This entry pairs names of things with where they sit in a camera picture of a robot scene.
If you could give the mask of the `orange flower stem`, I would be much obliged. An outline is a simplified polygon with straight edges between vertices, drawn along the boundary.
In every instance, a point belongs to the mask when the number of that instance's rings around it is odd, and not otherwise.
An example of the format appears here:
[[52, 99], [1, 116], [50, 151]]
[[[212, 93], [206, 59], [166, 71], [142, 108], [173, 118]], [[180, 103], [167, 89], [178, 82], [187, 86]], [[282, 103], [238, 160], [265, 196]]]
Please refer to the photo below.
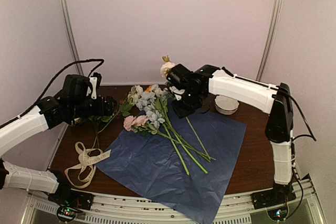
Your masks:
[[178, 145], [180, 145], [184, 151], [188, 151], [176, 130], [173, 129], [173, 125], [169, 119], [167, 92], [162, 90], [158, 84], [153, 84], [142, 93], [141, 98], [144, 102], [143, 110], [148, 118], [145, 125], [146, 128], [151, 134], [158, 134], [171, 141], [186, 174], [189, 175], [190, 172], [178, 149]]

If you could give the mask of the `blue wrapping paper sheet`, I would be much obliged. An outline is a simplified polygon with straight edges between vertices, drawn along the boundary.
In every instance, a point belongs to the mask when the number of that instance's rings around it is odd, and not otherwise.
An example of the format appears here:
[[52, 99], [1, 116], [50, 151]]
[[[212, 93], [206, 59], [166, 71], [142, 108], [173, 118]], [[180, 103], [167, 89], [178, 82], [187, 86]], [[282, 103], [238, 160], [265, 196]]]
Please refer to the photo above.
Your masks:
[[[195, 148], [201, 148], [186, 119], [169, 113], [177, 132]], [[203, 171], [179, 151], [190, 172], [187, 175], [169, 139], [159, 135], [122, 131], [109, 146], [111, 155], [97, 167], [136, 194], [160, 202], [199, 223], [212, 223], [222, 203], [237, 163], [246, 125], [217, 113], [193, 114], [188, 117], [215, 160], [195, 158]]]

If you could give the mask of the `white flower stem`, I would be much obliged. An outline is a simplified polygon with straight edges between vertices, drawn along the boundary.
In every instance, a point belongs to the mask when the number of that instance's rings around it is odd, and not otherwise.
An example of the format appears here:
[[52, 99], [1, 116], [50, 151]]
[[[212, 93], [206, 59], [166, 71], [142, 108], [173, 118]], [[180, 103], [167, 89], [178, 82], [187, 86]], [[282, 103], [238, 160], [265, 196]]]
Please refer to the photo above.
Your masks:
[[[167, 123], [169, 123], [170, 125], [172, 125], [172, 122], [171, 122], [171, 120], [170, 120], [170, 118], [168, 116], [168, 99], [170, 97], [169, 90], [167, 88], [161, 89], [161, 87], [159, 85], [153, 85], [151, 87], [151, 92], [153, 92], [155, 94], [155, 103], [154, 103], [154, 106], [155, 106], [156, 110], [158, 111], [158, 113], [160, 115], [163, 116], [163, 119]], [[177, 154], [179, 156], [179, 159], [182, 162], [182, 165], [183, 165], [183, 167], [185, 169], [185, 172], [187, 173], [187, 175], [190, 175], [190, 172], [189, 172], [189, 170], [188, 170], [188, 168], [186, 166], [184, 158], [182, 157], [182, 154], [181, 154], [181, 152], [178, 149], [178, 146], [177, 146], [178, 144], [174, 144], [173, 142], [172, 142], [172, 144], [173, 144], [173, 146], [174, 146], [174, 148], [175, 148], [175, 150], [176, 150], [176, 152], [177, 152]], [[191, 153], [191, 152], [193, 152], [192, 150], [190, 150], [188, 148], [185, 148], [185, 147], [182, 147], [182, 146], [181, 146], [181, 148], [188, 155], [188, 157], [203, 171], [204, 174], [208, 174], [208, 171], [203, 167], [203, 165], [200, 164], [200, 162]]]

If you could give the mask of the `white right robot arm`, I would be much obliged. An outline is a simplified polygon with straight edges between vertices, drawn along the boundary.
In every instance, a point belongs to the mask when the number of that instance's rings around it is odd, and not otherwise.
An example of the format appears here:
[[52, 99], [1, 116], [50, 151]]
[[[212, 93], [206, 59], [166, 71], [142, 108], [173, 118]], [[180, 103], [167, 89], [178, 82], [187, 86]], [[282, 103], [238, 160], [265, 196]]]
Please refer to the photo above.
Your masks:
[[275, 168], [275, 188], [269, 192], [269, 199], [279, 204], [289, 196], [294, 154], [293, 107], [288, 85], [265, 84], [211, 65], [190, 71], [178, 64], [168, 71], [166, 79], [176, 97], [172, 107], [180, 118], [200, 109], [209, 94], [237, 100], [268, 114], [265, 135], [272, 146]]

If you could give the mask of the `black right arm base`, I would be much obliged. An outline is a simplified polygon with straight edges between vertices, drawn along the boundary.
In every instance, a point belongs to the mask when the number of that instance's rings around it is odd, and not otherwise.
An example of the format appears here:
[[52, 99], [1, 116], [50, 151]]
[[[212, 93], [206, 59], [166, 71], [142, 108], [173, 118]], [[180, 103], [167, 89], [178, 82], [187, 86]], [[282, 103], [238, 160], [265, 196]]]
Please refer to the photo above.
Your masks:
[[252, 193], [250, 196], [255, 210], [285, 205], [296, 199], [292, 182], [287, 185], [273, 183], [273, 188]]

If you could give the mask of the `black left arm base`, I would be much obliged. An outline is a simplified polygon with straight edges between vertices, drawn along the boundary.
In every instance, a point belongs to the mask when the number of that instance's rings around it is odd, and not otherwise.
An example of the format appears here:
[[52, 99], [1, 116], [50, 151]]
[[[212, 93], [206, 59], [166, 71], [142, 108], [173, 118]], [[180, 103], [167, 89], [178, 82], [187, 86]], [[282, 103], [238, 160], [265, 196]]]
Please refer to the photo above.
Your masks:
[[56, 176], [58, 187], [55, 193], [48, 194], [48, 200], [58, 204], [78, 210], [90, 210], [93, 203], [93, 194], [73, 190], [65, 175], [58, 171], [53, 171]]

